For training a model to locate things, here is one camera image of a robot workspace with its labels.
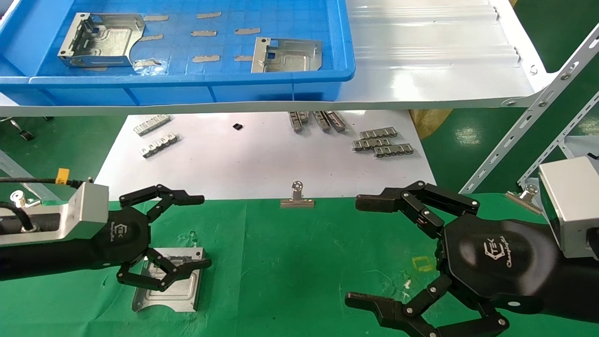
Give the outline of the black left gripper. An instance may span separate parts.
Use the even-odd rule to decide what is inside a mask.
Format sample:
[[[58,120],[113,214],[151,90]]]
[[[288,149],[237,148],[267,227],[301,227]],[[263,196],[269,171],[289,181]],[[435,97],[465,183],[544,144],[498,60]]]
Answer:
[[[132,208],[156,198],[159,199],[158,203],[146,214]],[[118,201],[123,209],[108,211],[105,226],[94,235],[94,270],[122,265],[117,273],[120,284],[164,292],[174,282],[189,278],[193,271],[212,265],[211,260],[201,259],[177,266],[154,248],[148,249],[149,223],[157,220],[172,205],[203,204],[203,195],[189,195],[185,190],[156,185],[124,194]],[[130,273],[129,268],[139,262],[143,255],[165,273],[162,279]]]

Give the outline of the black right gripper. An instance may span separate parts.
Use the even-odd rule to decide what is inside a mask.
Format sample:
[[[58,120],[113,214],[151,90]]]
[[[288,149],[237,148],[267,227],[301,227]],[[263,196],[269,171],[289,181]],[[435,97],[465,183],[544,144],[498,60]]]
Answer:
[[[460,216],[447,226],[429,207]],[[458,290],[473,301],[497,308],[537,314],[546,307],[543,289],[560,260],[550,229],[524,220],[478,218],[480,204],[464,195],[417,181],[404,188],[385,188],[379,195],[358,195],[363,212],[401,212],[431,239],[441,238],[446,266]],[[383,328],[409,337],[497,337],[509,321],[487,303],[477,304],[481,317],[435,328],[423,313],[443,297],[452,278],[440,275],[407,304],[391,297],[348,292],[348,307],[372,312]]]

